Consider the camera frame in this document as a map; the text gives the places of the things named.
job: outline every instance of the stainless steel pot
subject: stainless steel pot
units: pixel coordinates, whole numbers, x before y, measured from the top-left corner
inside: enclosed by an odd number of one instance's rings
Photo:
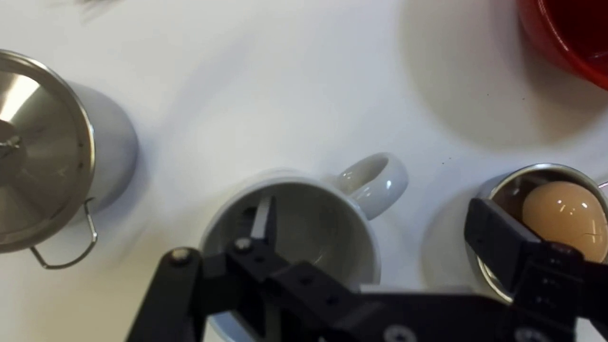
[[[91,214],[113,202],[136,166],[136,136],[108,98],[0,50],[0,254],[30,250],[49,271],[96,242]],[[85,214],[91,244],[49,265],[36,246]]]
[[[608,204],[604,202],[602,193],[585,174],[571,170],[560,164],[533,164],[522,170],[516,170],[509,176],[495,178],[482,185],[478,199],[495,202],[511,218],[520,221],[524,199],[539,185],[545,183],[575,183],[587,189],[592,197],[598,199],[604,214],[608,214]],[[511,303],[511,294],[497,282],[492,271],[467,248],[467,256],[473,267],[473,273],[482,280],[488,290],[488,295]]]

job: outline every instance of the screw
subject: screw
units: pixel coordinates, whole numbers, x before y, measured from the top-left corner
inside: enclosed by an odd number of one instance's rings
[[[239,238],[233,242],[235,252],[246,254],[250,250],[250,240],[248,238]]]
[[[531,330],[531,328],[518,328],[514,332],[514,341],[516,342],[550,342],[541,332]]]
[[[416,335],[412,330],[404,326],[391,326],[383,330],[383,342],[416,342]]]
[[[172,250],[170,252],[170,261],[176,267],[186,265],[189,261],[189,250],[186,250],[186,248]]]

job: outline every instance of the egg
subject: egg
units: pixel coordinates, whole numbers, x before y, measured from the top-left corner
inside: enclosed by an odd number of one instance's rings
[[[606,214],[598,199],[573,183],[545,183],[522,204],[522,223],[547,242],[581,252],[602,263],[608,254]]]

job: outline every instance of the pot handle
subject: pot handle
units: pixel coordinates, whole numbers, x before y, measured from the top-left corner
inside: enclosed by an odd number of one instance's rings
[[[30,248],[32,256],[36,257],[36,261],[39,263],[41,269],[45,269],[45,271],[70,269],[70,267],[77,265],[81,259],[85,259],[85,257],[93,252],[93,248],[94,248],[94,244],[96,244],[96,231],[94,231],[94,227],[93,227],[93,218],[91,218],[91,212],[89,212],[89,202],[91,202],[91,200],[85,200],[85,202],[81,204],[81,210],[83,210],[83,216],[85,216],[85,219],[87,219],[87,227],[89,227],[89,233],[91,233],[91,242],[89,242],[87,250],[85,250],[83,254],[79,254],[79,256],[77,256],[74,261],[70,261],[70,263],[64,263],[64,265],[49,265],[49,263],[45,263],[45,259],[39,256],[39,252],[37,252],[36,248]]]
[[[334,185],[372,221],[400,199],[408,178],[393,155],[372,155],[340,174]]]

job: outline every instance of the white ceramic mug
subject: white ceramic mug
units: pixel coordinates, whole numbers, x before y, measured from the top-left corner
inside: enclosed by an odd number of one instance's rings
[[[374,155],[347,168],[332,185],[300,176],[248,185],[212,219],[203,256],[250,237],[243,214],[262,199],[275,200],[275,252],[288,263],[307,261],[357,292],[378,284],[379,263],[368,221],[391,208],[406,189],[406,172],[391,155]]]

